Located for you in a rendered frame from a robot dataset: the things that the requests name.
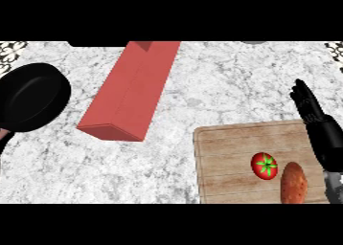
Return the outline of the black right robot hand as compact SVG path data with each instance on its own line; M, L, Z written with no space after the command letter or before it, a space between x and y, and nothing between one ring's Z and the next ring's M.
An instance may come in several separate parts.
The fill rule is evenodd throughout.
M343 129L323 112L314 94L301 79L291 88L291 99L305 125L316 159L329 172L343 172Z

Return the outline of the red tomato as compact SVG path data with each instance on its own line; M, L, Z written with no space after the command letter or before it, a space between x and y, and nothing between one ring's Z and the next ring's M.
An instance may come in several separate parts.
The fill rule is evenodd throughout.
M251 159L251 169L261 180L271 180L277 175L277 163L273 156L258 152Z

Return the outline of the wooden cutting board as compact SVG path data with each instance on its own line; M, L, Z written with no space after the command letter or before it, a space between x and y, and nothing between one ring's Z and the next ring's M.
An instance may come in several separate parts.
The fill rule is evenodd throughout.
M264 152L279 167L295 162L307 178L304 202L323 203L323 169L311 150L302 121L251 122L193 130L199 198L212 203L277 203L280 179L257 178L251 160Z

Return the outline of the red cardboard box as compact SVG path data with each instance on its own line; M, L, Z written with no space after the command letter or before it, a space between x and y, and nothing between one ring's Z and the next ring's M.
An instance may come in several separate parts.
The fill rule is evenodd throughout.
M100 140L142 142L178 41L130 41L77 128Z

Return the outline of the brown sweet potato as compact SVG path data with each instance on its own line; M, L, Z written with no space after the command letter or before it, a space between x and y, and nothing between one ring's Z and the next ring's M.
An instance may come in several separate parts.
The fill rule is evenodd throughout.
M280 202L301 204L307 194L307 179L298 163L289 162L280 178Z

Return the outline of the black frying pan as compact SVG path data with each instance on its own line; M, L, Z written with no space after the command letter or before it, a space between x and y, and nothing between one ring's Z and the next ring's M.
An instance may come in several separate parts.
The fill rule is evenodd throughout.
M59 116L71 98L71 83L47 63L29 63L0 78L0 140L29 132Z

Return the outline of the black appliance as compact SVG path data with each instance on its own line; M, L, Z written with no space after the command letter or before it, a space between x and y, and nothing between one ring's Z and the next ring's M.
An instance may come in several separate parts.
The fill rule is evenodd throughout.
M127 40L69 40L72 47L124 47Z

